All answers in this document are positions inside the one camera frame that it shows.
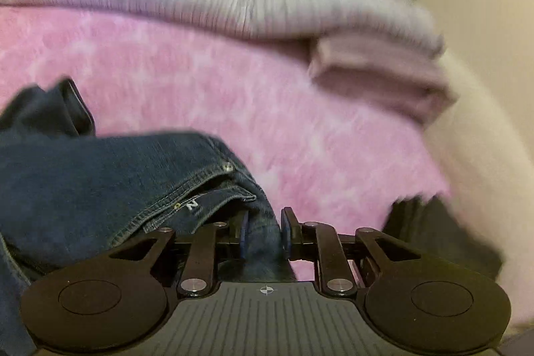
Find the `dark blue denim jeans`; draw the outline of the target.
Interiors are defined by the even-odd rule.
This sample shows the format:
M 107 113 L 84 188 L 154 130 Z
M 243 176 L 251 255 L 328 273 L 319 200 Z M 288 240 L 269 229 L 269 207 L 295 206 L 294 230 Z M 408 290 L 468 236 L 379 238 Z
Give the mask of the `dark blue denim jeans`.
M 34 344 L 20 298 L 39 277 L 140 233 L 196 232 L 248 214 L 243 260 L 223 279 L 291 282 L 271 204 L 234 152 L 195 131 L 98 137 L 74 82 L 20 90 L 1 115 L 1 352 Z

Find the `folded black clothes stack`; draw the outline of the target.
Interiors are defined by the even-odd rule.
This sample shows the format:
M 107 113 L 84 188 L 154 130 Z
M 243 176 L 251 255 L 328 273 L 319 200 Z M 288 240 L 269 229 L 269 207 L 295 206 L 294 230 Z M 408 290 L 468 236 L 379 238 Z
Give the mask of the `folded black clothes stack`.
M 490 279 L 496 279 L 501 272 L 503 261 L 498 250 L 463 228 L 438 196 L 394 202 L 382 231 Z

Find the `pink floral bed blanket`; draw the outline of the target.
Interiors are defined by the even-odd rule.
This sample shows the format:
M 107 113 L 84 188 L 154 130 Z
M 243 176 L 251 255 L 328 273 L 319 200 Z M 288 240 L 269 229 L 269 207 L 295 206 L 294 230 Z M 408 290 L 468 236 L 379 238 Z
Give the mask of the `pink floral bed blanket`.
M 341 230 L 380 226 L 401 196 L 449 186 L 409 117 L 312 83 L 297 47 L 57 8 L 1 10 L 1 115 L 22 89 L 74 82 L 98 137 L 221 139 L 264 191 Z

